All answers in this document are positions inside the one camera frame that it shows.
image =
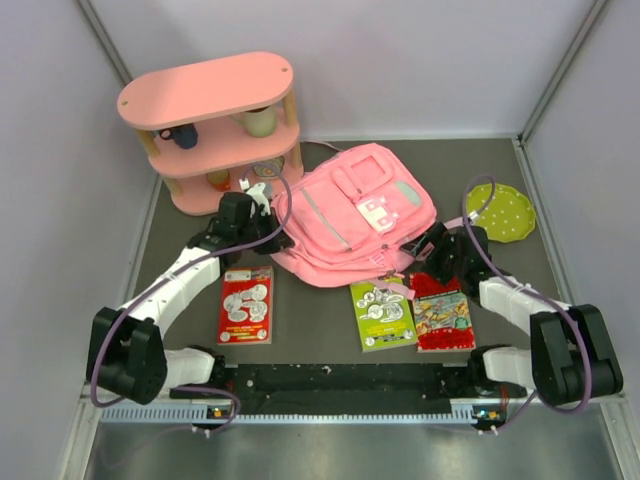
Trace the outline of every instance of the pink oval shelf top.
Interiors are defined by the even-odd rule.
[[[146,73],[122,90],[118,112],[134,128],[159,130],[266,107],[292,85],[284,58],[245,53]]]

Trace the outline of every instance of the dark blue cup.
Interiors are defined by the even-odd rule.
[[[198,131],[193,123],[165,128],[158,132],[163,140],[173,140],[180,148],[193,148],[198,143]]]

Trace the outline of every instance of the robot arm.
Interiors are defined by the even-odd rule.
[[[194,347],[165,351],[162,339],[180,313],[239,257],[228,249],[263,239],[278,226],[269,206],[264,183],[246,191],[228,192],[218,213],[203,232],[195,235],[178,259],[152,285],[119,309],[103,308],[93,320],[86,378],[91,381],[98,352],[117,319],[127,316],[109,342],[98,370],[98,386],[141,404],[151,402],[162,390],[210,380],[215,355]],[[259,254],[270,254],[292,245],[281,232],[256,246]],[[213,252],[223,252],[220,256]]]
[[[490,259],[486,232],[480,227],[472,230]],[[546,403],[554,406],[582,398],[585,371],[572,330],[550,304],[523,292],[525,288],[535,292],[529,285],[506,272],[501,273],[512,285],[496,276],[480,257],[466,229],[451,233],[443,224],[435,224],[406,245],[406,250],[417,258],[428,250],[422,265],[424,272],[443,284],[456,277],[465,295],[530,337],[530,350],[496,345],[472,352],[469,371],[477,385],[515,383],[537,390]],[[620,392],[622,371],[600,311],[592,305],[556,304],[576,322],[585,343],[592,376],[590,397]]]

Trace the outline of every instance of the backpack zipper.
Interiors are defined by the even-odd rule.
[[[313,198],[311,198],[311,195],[307,193],[304,187],[300,188],[300,192],[302,193],[302,195],[304,195],[305,200],[309,202],[309,205],[311,206],[313,211],[316,212],[316,215],[318,215],[318,218],[320,218],[324,226],[327,227],[327,229],[333,234],[333,236],[336,237],[338,241],[342,243],[342,245],[344,245],[344,247],[347,249],[348,252],[350,252],[351,245],[349,245],[349,243],[344,238],[342,238],[342,236],[338,233],[338,231],[335,228],[333,228],[333,225],[331,225],[329,223],[329,220],[327,220],[326,217],[322,214],[322,212],[320,211],[316,203],[313,201]]]

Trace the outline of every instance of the green card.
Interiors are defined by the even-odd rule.
[[[387,283],[402,284],[393,277]],[[362,282],[351,285],[363,352],[414,345],[416,330],[407,299],[386,288]]]

